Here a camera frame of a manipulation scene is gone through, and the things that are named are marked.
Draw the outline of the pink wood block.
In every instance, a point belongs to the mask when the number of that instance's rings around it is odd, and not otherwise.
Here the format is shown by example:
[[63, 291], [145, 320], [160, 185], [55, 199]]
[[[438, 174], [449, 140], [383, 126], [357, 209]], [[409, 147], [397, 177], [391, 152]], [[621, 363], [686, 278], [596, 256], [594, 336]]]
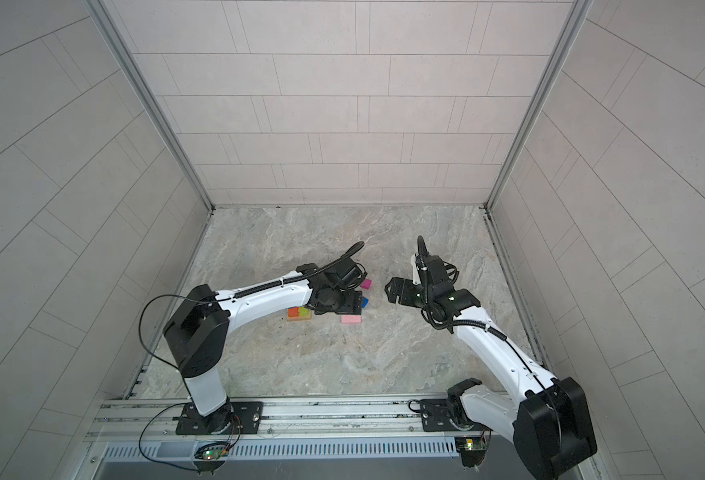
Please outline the pink wood block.
[[340, 323], [344, 325], [360, 324], [360, 315], [344, 315], [340, 317]]

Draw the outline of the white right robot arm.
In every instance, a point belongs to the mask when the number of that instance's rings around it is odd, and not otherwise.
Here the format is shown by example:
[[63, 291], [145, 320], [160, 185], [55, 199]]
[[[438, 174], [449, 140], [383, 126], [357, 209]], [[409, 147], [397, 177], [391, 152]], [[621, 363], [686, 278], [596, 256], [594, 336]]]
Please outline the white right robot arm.
[[523, 352], [473, 294], [456, 288], [454, 265], [424, 251], [411, 263], [412, 280], [394, 277], [386, 284], [388, 301], [418, 309], [433, 329], [455, 335], [505, 391], [498, 395], [477, 379], [454, 385], [448, 393], [454, 423], [481, 424], [501, 435], [536, 479], [558, 478], [594, 456], [597, 442], [582, 387]]

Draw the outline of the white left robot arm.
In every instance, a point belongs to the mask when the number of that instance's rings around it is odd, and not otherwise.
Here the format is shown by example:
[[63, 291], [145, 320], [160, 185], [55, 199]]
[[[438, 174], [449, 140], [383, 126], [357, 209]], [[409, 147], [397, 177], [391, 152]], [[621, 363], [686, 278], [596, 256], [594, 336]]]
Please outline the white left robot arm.
[[318, 315], [358, 315], [366, 276], [364, 267], [346, 257], [324, 267], [304, 264], [236, 290], [214, 291], [206, 284], [192, 289], [164, 326], [164, 339], [192, 398], [184, 407], [190, 426], [178, 432], [220, 434], [234, 426], [236, 412], [218, 374], [228, 334], [294, 307]]

